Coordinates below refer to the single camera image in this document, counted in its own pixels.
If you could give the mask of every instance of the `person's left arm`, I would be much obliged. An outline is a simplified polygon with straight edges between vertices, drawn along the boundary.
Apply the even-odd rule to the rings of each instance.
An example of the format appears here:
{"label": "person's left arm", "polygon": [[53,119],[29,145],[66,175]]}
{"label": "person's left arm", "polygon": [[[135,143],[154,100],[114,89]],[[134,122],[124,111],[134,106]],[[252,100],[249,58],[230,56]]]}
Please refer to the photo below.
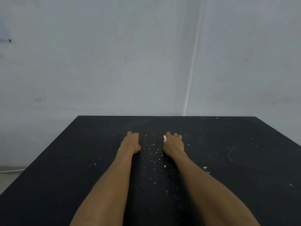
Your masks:
{"label": "person's left arm", "polygon": [[109,169],[96,182],[75,213],[71,226],[122,225],[133,154],[139,133],[128,132]]}

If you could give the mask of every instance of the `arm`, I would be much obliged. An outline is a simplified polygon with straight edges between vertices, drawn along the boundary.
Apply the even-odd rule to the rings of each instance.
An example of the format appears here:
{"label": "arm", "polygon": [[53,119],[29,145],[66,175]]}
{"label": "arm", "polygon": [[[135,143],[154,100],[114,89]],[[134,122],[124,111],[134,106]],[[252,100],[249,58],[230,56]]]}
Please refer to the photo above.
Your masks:
{"label": "arm", "polygon": [[132,156],[141,149],[138,139],[139,133],[128,132],[115,160],[82,202],[71,226],[122,225]]}
{"label": "arm", "polygon": [[194,164],[184,152],[182,136],[167,132],[164,152],[177,164],[206,226],[259,226],[251,211],[223,184]]}

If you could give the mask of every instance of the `black table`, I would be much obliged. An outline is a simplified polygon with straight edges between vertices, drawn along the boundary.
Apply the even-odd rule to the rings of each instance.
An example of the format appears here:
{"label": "black table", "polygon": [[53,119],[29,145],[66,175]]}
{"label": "black table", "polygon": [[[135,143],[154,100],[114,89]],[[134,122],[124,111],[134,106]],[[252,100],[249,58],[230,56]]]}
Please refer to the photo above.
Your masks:
{"label": "black table", "polygon": [[301,225],[301,147],[255,117],[77,117],[0,195],[0,225],[68,225],[115,158],[140,132],[124,225],[199,225],[166,131],[235,193],[263,225]]}

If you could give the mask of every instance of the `painted wall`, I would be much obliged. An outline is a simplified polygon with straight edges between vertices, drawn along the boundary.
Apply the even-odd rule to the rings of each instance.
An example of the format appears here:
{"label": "painted wall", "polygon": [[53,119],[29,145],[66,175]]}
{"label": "painted wall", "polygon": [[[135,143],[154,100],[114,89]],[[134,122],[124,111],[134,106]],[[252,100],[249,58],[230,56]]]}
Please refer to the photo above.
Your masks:
{"label": "painted wall", "polygon": [[0,0],[0,165],[29,165],[77,115],[181,115],[199,3]]}
{"label": "painted wall", "polygon": [[187,115],[253,115],[301,144],[301,0],[207,0]]}

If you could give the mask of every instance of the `person's right arm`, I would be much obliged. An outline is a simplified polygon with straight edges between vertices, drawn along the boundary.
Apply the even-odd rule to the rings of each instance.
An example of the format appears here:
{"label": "person's right arm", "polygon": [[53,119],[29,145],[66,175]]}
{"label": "person's right arm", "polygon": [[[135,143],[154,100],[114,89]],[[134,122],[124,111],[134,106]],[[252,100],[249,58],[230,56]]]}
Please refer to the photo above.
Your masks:
{"label": "person's right arm", "polygon": [[193,163],[182,136],[166,133],[164,152],[176,163],[206,226],[260,226],[251,211],[227,187]]}

